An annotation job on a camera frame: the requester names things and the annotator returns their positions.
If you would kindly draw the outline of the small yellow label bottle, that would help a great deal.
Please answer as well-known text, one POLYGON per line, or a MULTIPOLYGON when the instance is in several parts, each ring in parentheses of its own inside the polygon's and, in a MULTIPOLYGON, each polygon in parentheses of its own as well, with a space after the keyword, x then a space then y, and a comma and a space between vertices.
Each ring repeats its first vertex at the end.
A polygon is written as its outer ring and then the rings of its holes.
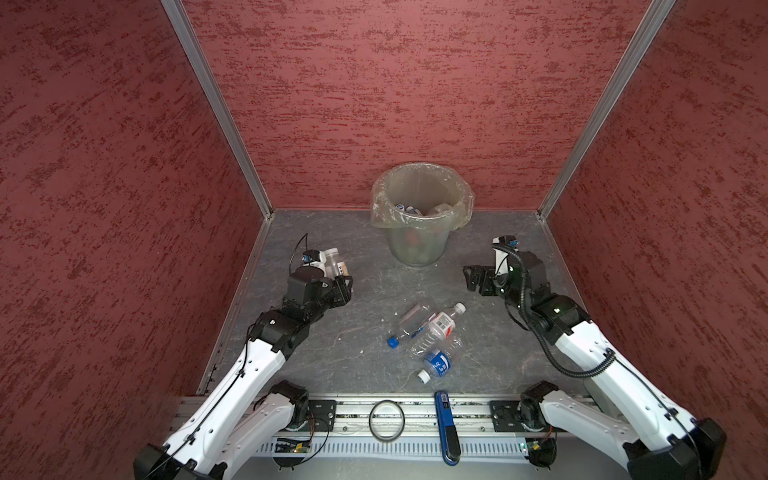
POLYGON ((348 276, 348 268, 345 261, 341 258, 337 248, 331 248, 323 251, 325 255, 325 270, 327 277, 334 279, 339 276, 348 276))

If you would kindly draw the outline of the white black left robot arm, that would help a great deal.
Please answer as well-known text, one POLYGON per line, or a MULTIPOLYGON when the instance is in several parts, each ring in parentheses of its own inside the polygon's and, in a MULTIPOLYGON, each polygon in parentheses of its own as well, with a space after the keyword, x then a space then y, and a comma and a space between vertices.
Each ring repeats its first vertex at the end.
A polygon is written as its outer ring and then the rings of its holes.
POLYGON ((161 446, 136 456, 137 479, 230 479, 256 450, 307 417, 307 391, 289 381, 257 396, 330 309, 346 305, 354 280, 329 278, 316 266, 288 277, 282 304, 250 325, 243 349, 218 386, 161 446))

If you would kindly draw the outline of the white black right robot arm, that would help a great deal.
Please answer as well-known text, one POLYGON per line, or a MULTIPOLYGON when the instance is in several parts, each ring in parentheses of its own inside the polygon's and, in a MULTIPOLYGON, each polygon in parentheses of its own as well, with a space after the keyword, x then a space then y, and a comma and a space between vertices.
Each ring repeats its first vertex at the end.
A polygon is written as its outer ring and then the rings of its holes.
POLYGON ((565 430, 633 479, 713 478, 727 440, 723 428, 711 418, 695 418, 654 386, 575 300, 552 290, 536 255, 507 245, 493 248, 493 265, 464 267, 468 290, 500 298, 558 372, 592 381, 617 409, 604 413, 541 381, 520 397, 523 425, 565 430))

